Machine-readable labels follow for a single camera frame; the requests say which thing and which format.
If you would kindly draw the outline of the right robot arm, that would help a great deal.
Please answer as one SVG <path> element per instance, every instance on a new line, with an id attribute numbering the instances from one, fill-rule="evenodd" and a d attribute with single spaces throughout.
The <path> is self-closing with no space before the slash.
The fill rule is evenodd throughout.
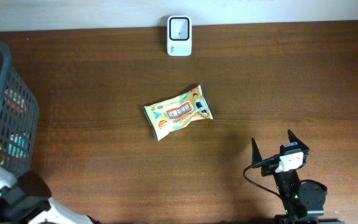
<path id="1" fill-rule="evenodd" d="M 276 215 L 274 223 L 341 223 L 338 219 L 322 220 L 328 188 L 315 180 L 301 180 L 297 170 L 306 164 L 309 147 L 288 130 L 289 142 L 280 146 L 280 152 L 262 158 L 257 143 L 252 141 L 252 163 L 243 170 L 243 177 L 254 186 L 276 195 L 283 203 L 284 215 Z M 273 176 L 274 192 L 246 176 L 249 169 L 260 169 L 261 176 Z"/>

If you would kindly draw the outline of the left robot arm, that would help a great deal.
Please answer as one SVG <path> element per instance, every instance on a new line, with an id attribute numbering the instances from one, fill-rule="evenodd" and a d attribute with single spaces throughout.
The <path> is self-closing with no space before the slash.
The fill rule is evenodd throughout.
<path id="1" fill-rule="evenodd" d="M 0 223 L 97 224 L 58 203 L 44 180 L 28 171 L 20 177 L 0 167 Z"/>

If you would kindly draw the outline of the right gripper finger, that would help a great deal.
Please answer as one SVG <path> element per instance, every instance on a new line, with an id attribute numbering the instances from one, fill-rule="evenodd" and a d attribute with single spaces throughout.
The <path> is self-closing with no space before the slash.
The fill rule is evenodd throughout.
<path id="1" fill-rule="evenodd" d="M 256 165 L 262 162 L 262 156 L 260 154 L 259 148 L 254 138 L 251 138 L 251 144 L 252 144 L 252 165 Z"/>
<path id="2" fill-rule="evenodd" d="M 288 139 L 290 143 L 296 143 L 296 145 L 302 150 L 302 151 L 309 151 L 309 147 L 303 143 L 301 140 L 299 140 L 295 134 L 289 129 L 288 130 Z"/>

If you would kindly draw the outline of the orange tissue pack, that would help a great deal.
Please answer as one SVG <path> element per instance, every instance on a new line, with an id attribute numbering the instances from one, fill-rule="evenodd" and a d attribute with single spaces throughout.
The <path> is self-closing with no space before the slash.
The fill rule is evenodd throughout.
<path id="1" fill-rule="evenodd" d="M 4 93 L 7 95 L 7 108 L 9 110 L 13 110 L 17 113 L 22 113 L 23 111 L 27 111 L 27 103 L 25 99 L 20 96 L 13 89 L 6 89 Z"/>

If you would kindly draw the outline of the teal tissue pack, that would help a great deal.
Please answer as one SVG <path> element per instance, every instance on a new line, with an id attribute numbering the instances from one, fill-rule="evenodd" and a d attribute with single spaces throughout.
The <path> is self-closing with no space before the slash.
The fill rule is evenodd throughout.
<path id="1" fill-rule="evenodd" d="M 29 141 L 27 134 L 12 134 L 9 138 L 8 153 L 19 159 L 26 159 L 29 156 Z"/>

